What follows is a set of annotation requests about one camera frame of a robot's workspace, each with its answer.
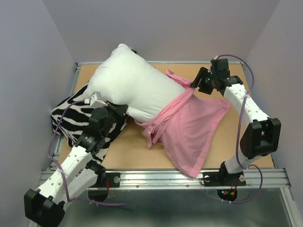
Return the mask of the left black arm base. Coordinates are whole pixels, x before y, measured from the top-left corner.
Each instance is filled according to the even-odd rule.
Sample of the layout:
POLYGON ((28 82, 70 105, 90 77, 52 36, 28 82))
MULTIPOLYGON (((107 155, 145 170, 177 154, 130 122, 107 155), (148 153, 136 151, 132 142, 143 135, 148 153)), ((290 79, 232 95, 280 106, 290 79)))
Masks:
POLYGON ((119 172, 104 172, 97 174, 96 180, 92 180, 88 184, 88 188, 106 188, 107 183, 109 188, 119 188, 121 180, 121 173, 119 172))

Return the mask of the plain pink pillow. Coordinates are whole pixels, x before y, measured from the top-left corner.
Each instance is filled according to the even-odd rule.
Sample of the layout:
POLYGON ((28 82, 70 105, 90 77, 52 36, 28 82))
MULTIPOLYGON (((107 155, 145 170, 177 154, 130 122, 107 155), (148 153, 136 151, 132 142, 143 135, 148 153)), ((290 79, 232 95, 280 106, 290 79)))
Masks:
POLYGON ((194 95, 190 80, 170 70, 165 74, 185 88, 185 92, 152 120, 135 123, 143 128, 148 147, 163 144, 174 167, 184 175, 196 178, 206 160, 216 128, 231 103, 222 99, 201 99, 194 95))

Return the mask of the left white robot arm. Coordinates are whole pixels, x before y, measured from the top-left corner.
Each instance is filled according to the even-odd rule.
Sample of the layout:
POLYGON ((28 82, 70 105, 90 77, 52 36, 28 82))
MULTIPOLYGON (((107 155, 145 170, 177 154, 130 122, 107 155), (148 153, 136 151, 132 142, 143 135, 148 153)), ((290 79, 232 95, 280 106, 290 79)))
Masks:
POLYGON ((112 126, 124 119, 127 105, 102 102, 94 109, 87 127, 68 157, 37 189, 24 195, 25 216, 42 227, 57 227, 67 208, 90 186, 105 182, 106 169, 95 161, 112 126))

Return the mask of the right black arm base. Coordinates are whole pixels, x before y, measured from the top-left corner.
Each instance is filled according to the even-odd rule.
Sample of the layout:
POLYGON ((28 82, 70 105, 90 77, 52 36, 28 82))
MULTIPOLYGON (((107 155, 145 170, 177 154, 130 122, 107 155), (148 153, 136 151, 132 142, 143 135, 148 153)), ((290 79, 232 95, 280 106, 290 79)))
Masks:
POLYGON ((203 172, 200 183, 205 187, 246 186, 244 173, 221 174, 219 171, 203 172))

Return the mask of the white pillow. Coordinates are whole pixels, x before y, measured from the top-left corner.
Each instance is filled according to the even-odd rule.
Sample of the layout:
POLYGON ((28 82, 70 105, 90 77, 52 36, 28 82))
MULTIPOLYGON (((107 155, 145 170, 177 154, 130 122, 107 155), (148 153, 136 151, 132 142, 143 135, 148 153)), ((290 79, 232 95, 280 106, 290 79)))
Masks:
POLYGON ((83 97, 90 98, 94 92, 99 92, 103 101, 128 105, 129 116, 148 122, 185 89, 126 44, 119 44, 95 70, 83 97))

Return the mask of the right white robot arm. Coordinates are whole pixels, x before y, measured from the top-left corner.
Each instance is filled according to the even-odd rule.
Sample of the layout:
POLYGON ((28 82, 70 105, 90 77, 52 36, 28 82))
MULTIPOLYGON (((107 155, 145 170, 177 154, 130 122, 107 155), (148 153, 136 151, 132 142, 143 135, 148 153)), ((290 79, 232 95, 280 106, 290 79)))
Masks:
POLYGON ((246 125, 244 134, 237 134, 235 155, 219 168, 220 183, 229 184, 255 160, 277 151, 280 120, 269 117, 258 107, 242 80, 230 74, 227 59, 212 59, 211 68, 202 67, 190 86, 208 95, 213 90, 220 92, 239 113, 239 124, 246 125))

